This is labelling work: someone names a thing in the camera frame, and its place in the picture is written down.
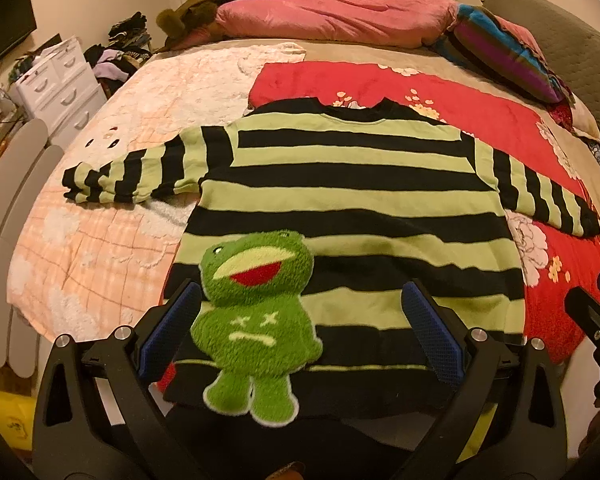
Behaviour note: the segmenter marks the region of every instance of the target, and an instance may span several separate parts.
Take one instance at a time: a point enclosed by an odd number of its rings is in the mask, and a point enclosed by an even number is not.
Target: drawer handle
[[[68,95],[67,97],[65,97],[64,99],[62,99],[60,102],[64,105],[70,105],[71,103],[74,102],[75,97],[78,95],[78,90],[76,88],[74,88],[74,91],[72,92],[71,95]]]
[[[88,122],[89,122],[89,112],[87,111],[84,113],[84,117],[81,120],[79,120],[77,123],[74,124],[75,129],[76,130],[83,129],[87,125]]]
[[[46,84],[49,82],[49,79],[45,78],[45,80],[40,83],[39,86],[35,87],[34,92],[42,92],[46,88]]]

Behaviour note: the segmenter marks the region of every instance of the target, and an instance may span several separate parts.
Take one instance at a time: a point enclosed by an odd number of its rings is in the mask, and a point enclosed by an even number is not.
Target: frog head
[[[216,307],[248,306],[300,294],[314,268],[302,238],[295,231],[272,231],[209,247],[200,263],[209,301]]]

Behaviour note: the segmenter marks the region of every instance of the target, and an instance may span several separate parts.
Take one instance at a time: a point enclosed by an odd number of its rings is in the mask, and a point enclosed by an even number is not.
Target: frog's red tongue
[[[282,262],[274,262],[272,264],[254,267],[253,269],[245,270],[244,272],[232,274],[230,278],[234,280],[234,282],[244,286],[262,285],[273,279],[280,270],[281,265]]]

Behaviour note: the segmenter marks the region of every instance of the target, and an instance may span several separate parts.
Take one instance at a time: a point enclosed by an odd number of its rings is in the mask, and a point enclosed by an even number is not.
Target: green and black striped shirt
[[[522,268],[505,208],[575,236],[600,232],[581,197],[389,100],[366,109],[274,102],[228,126],[186,128],[99,170],[79,164],[63,183],[76,202],[201,194],[166,297],[185,277],[200,282],[212,244],[251,232],[304,234],[315,265],[303,304],[324,342],[320,360],[292,375],[307,415],[381,416],[436,396],[400,306],[411,278],[469,327],[522,333]],[[176,363],[168,398],[203,405],[214,363],[190,340]]]

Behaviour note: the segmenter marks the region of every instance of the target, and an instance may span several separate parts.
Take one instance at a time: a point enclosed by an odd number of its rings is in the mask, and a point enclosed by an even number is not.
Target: sweater sleeve
[[[600,234],[598,215],[583,198],[528,168],[513,156],[481,140],[472,139],[472,142],[475,145],[476,173],[499,193],[503,208],[574,236]]]
[[[222,137],[221,127],[185,128],[164,144],[129,152],[99,170],[81,162],[64,172],[62,184],[69,188],[64,196],[76,203],[138,203],[199,192],[198,180],[208,171],[207,145]]]

